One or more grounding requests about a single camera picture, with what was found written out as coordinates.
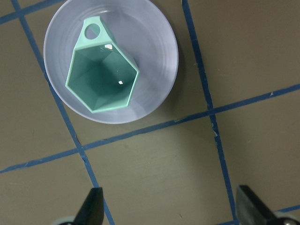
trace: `white bowl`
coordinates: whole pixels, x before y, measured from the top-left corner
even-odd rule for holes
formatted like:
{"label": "white bowl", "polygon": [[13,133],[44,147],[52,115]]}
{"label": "white bowl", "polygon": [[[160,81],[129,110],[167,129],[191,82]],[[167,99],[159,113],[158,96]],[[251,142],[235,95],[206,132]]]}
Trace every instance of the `white bowl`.
{"label": "white bowl", "polygon": [[[118,46],[134,58],[140,76],[128,107],[91,113],[65,83],[83,21],[97,15]],[[138,120],[162,104],[176,78],[178,47],[168,20],[149,0],[68,0],[47,29],[44,61],[54,90],[67,106],[87,119],[120,124]]]}

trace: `inner wall of hexagon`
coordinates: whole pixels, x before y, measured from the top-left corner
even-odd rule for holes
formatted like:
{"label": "inner wall of hexagon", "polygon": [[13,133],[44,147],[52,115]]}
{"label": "inner wall of hexagon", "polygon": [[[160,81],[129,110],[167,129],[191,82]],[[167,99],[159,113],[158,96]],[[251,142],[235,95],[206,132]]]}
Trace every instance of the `inner wall of hexagon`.
{"label": "inner wall of hexagon", "polygon": [[136,71],[110,48],[100,45],[74,54],[68,86],[91,110],[125,107],[129,101]]}

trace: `floor tile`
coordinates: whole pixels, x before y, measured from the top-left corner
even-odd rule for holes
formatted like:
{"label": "floor tile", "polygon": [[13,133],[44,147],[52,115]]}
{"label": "floor tile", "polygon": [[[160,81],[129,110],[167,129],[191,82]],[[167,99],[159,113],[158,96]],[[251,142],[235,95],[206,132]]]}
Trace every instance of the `floor tile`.
{"label": "floor tile", "polygon": [[300,202],[300,91],[217,115],[232,188],[249,185],[272,210]]}
{"label": "floor tile", "polygon": [[1,223],[50,225],[76,215],[91,188],[79,155],[0,174]]}
{"label": "floor tile", "polygon": [[56,11],[62,6],[62,4],[63,2],[26,15],[26,20],[30,26],[32,34],[42,55],[44,49],[44,39],[48,25]]}
{"label": "floor tile", "polygon": [[[179,44],[179,70],[170,95],[151,115],[141,120],[123,125],[96,123],[67,109],[77,132],[77,137],[82,144],[88,144],[100,139],[120,135],[161,122],[179,119],[206,110],[206,103],[201,88],[198,70],[195,65],[195,58],[181,2],[174,2],[172,0],[155,2],[169,19]],[[60,4],[57,4],[26,16],[40,50],[42,50],[46,27],[59,6]]]}
{"label": "floor tile", "polygon": [[215,106],[300,83],[300,1],[188,2]]}
{"label": "floor tile", "polygon": [[74,148],[20,22],[0,33],[0,169]]}
{"label": "floor tile", "polygon": [[208,118],[87,151],[116,224],[232,220]]}
{"label": "floor tile", "polygon": [[4,16],[15,11],[13,4],[10,0],[1,0],[0,1],[0,16]]}

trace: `gray floor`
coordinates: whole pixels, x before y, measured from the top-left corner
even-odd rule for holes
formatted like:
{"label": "gray floor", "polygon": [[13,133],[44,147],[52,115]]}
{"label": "gray floor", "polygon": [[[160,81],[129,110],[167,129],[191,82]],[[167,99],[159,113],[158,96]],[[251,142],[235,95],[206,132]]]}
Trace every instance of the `gray floor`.
{"label": "gray floor", "polygon": [[41,53],[63,2],[19,0],[17,12],[16,0],[0,2],[1,223],[74,215],[97,184],[105,225],[237,224],[239,184],[300,217],[299,1],[153,1],[177,38],[179,71],[155,112],[122,125],[87,120],[53,98]]}

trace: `hexagonal object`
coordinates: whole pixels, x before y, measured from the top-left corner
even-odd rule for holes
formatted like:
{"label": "hexagonal object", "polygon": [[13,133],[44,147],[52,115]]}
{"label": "hexagonal object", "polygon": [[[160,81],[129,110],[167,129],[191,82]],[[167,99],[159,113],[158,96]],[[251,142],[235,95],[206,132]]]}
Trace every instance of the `hexagonal object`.
{"label": "hexagonal object", "polygon": [[66,87],[91,113],[123,108],[139,75],[135,61],[115,43],[99,16],[84,20]]}

